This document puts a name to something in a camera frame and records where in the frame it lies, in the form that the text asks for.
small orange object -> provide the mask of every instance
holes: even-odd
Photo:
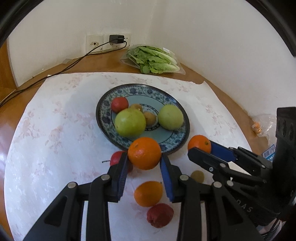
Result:
[[[163,196],[163,186],[160,182],[149,181],[137,187],[133,194],[137,204],[151,207],[157,204]]]
[[[254,124],[252,125],[252,128],[253,128],[253,129],[259,129],[260,127],[261,127],[261,126],[260,126],[260,123],[254,121]]]
[[[203,135],[196,135],[190,139],[188,142],[188,150],[193,147],[197,147],[207,153],[211,153],[212,150],[211,142]]]
[[[135,167],[150,170],[159,163],[161,148],[152,138],[140,137],[130,145],[128,158]]]

floral tablecloth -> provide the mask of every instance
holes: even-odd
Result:
[[[95,117],[96,105],[106,91],[127,83],[151,85],[176,98],[190,119],[189,138],[203,134],[221,145],[250,150],[239,126],[206,83],[196,85],[128,73],[50,77],[28,104],[7,157],[5,206],[15,241],[23,240],[67,183],[91,182],[108,171],[109,163],[102,161],[109,160],[118,148],[100,131]],[[169,158],[184,174],[201,169],[189,161],[187,144]],[[205,183],[211,184],[211,174],[203,171]],[[148,180],[162,181],[159,166],[150,171],[135,169],[128,175],[120,202],[109,204],[112,241],[176,240],[180,204],[170,204],[164,191],[161,202],[169,203],[175,215],[169,225],[156,229],[146,221],[148,209],[138,206],[133,198],[135,188]],[[84,216],[82,240],[85,240],[85,220]]]

plate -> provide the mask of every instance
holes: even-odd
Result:
[[[164,105],[173,104],[182,111],[184,123],[178,130],[169,131],[161,127],[157,121],[154,126],[146,128],[136,138],[121,137],[114,126],[116,114],[111,111],[112,100],[121,96],[127,98],[129,105],[141,104],[143,111],[149,111],[156,116]],[[127,150],[130,144],[139,137],[150,137],[158,142],[162,153],[171,154],[185,144],[190,132],[189,118],[180,103],[168,93],[142,84],[120,85],[106,92],[96,107],[96,120],[108,140],[122,150]]]

power cord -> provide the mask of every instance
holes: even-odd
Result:
[[[108,43],[110,43],[110,42],[111,42],[111,41],[106,42],[106,43],[103,43],[103,44],[101,44],[101,45],[95,47],[94,49],[92,49],[91,51],[89,51],[86,55],[80,57],[80,58],[77,59],[75,62],[73,62],[72,64],[70,64],[70,65],[67,66],[66,68],[64,68],[62,71],[59,71],[59,72],[57,72],[57,73],[55,73],[55,74],[53,74],[53,75],[51,75],[51,76],[49,76],[49,77],[56,76],[56,75],[59,75],[59,74],[62,74],[62,73],[64,73],[64,72],[66,72],[67,70],[69,70],[69,69],[71,69],[72,67],[74,67],[75,65],[77,65],[77,64],[78,64],[83,58],[85,58],[86,56],[89,56],[89,55],[100,55],[100,54],[110,53],[110,52],[114,52],[114,51],[118,51],[118,50],[124,49],[124,48],[127,46],[127,42],[124,41],[125,46],[122,47],[122,48],[114,49],[114,50],[107,51],[107,52],[103,52],[103,53],[91,53],[91,52],[93,52],[95,49],[97,49],[97,48],[99,48],[99,47],[102,47],[103,45],[106,45],[106,44],[108,44]],[[30,88],[33,87],[34,85],[40,83],[40,82],[43,81],[43,80],[46,80],[46,79],[49,78],[49,77],[47,77],[47,76],[46,76],[46,77],[43,77],[42,79],[36,81],[35,83],[29,85],[28,87],[26,87],[26,88],[24,88],[24,89],[22,89],[22,90],[18,90],[18,91],[13,91],[13,92],[11,92],[8,96],[6,96],[6,97],[0,102],[0,108],[1,108],[2,106],[4,106],[8,101],[10,101],[11,99],[15,98],[15,97],[18,96],[19,94],[21,94],[22,92],[26,91],[27,89],[30,89]]]
[[[272,227],[270,228],[270,230],[263,235],[264,240],[266,241],[270,240],[270,238],[274,235],[279,225],[280,225],[279,218],[277,218],[276,221],[273,223]]]

wall outlet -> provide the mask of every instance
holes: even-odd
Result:
[[[104,35],[87,35],[86,36],[86,47],[85,47],[86,53],[88,53],[89,51],[91,51],[92,49],[94,49],[95,47],[97,47],[103,43],[104,43]],[[94,50],[92,53],[101,52],[103,50],[104,50],[103,46],[101,46],[101,47],[97,48],[96,50]]]
[[[119,35],[124,35],[124,40],[127,42],[127,47],[131,45],[131,34],[127,33],[114,33],[114,34],[119,34]],[[104,43],[109,42],[109,36],[112,34],[104,34]],[[125,46],[125,43],[123,44],[112,44],[108,43],[103,46],[103,50],[112,50],[112,49],[119,49]]]

